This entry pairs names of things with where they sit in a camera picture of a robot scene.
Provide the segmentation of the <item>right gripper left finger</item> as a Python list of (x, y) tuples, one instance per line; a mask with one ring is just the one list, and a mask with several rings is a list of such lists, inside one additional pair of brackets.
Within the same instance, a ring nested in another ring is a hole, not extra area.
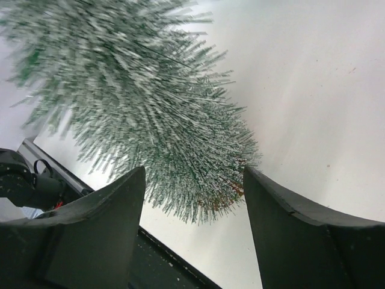
[(145, 187), (137, 167), (57, 210), (1, 223), (1, 287), (126, 288)]

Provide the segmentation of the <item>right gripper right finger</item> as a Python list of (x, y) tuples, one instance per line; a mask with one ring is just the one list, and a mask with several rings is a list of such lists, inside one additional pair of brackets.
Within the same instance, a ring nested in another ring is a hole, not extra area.
[(384, 223), (320, 205), (250, 167), (243, 187), (263, 288), (384, 287)]

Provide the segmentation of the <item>small frosted christmas tree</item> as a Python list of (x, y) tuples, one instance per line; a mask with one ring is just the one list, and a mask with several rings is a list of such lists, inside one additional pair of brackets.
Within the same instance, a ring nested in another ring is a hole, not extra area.
[(78, 159), (114, 180), (146, 168), (145, 199), (191, 223), (241, 201), (258, 164), (243, 108), (227, 99), (224, 53), (183, 26), (192, 1), (2, 1), (10, 82), (28, 89), (25, 126), (71, 133)]

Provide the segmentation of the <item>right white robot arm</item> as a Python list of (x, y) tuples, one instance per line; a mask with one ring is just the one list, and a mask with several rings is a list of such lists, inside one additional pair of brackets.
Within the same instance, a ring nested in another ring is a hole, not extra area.
[[(77, 192), (1, 150), (1, 196), (43, 214), (1, 224), (2, 288), (215, 288), (139, 228), (146, 171)], [(384, 223), (344, 214), (253, 169), (244, 189), (263, 288), (383, 288)]]

